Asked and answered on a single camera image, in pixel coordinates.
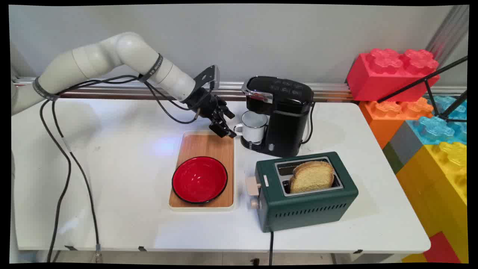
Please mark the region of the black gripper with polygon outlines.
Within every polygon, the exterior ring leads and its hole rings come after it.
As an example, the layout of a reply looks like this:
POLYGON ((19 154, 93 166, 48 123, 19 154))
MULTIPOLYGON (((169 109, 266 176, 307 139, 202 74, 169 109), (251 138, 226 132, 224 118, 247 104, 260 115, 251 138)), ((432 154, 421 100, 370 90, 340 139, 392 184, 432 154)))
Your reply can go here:
POLYGON ((233 119, 235 114, 227 107, 227 103, 209 90, 200 87, 194 90, 186 99, 187 108, 192 110, 196 115, 193 121, 198 117, 208 118, 211 123, 209 125, 212 130, 220 138, 235 138, 237 134, 230 129, 224 119, 224 115, 229 119, 233 119))

